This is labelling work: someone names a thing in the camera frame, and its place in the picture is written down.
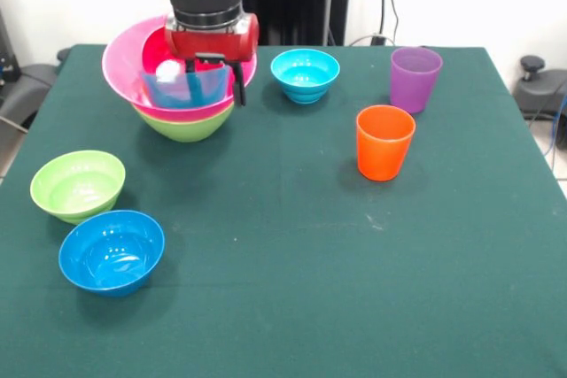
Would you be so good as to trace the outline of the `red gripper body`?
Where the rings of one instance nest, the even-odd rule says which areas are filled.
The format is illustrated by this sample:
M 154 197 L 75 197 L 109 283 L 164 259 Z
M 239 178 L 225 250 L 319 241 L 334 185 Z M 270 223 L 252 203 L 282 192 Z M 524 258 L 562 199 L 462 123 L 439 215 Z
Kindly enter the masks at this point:
M 226 62 L 247 62 L 256 52 L 260 34 L 258 18 L 244 13 L 227 27 L 194 29 L 182 26 L 173 13 L 165 21 L 165 39 L 172 54 L 193 60 L 201 54 L 223 56 Z

